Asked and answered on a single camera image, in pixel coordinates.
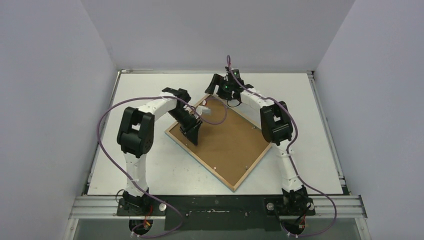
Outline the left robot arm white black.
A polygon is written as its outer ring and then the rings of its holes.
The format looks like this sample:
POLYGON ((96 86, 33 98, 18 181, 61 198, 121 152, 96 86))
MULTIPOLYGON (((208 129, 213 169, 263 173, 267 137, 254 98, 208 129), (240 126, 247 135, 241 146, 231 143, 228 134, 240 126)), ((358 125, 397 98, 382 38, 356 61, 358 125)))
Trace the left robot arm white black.
POLYGON ((179 123, 184 137, 192 144, 198 144, 202 121, 185 109, 190 100, 187 90, 166 87, 159 98, 123 111, 117 143, 124 154, 129 177, 122 197, 136 215, 144 215, 152 203, 152 198, 147 195, 146 161, 154 143, 156 120, 170 114, 179 123))

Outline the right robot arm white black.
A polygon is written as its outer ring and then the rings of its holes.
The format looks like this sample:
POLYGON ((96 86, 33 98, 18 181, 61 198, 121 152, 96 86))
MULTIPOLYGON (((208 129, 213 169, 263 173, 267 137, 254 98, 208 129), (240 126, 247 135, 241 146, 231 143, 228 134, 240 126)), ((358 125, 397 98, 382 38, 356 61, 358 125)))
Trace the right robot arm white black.
POLYGON ((290 153, 289 144, 294 127, 286 103, 263 96, 252 85, 244 83, 238 69, 229 67, 226 68, 226 75, 213 75, 205 93, 217 95, 226 101, 237 100, 259 113, 262 136, 278 153, 283 210, 292 216, 304 215, 310 210, 312 203, 305 185, 299 179, 290 153))

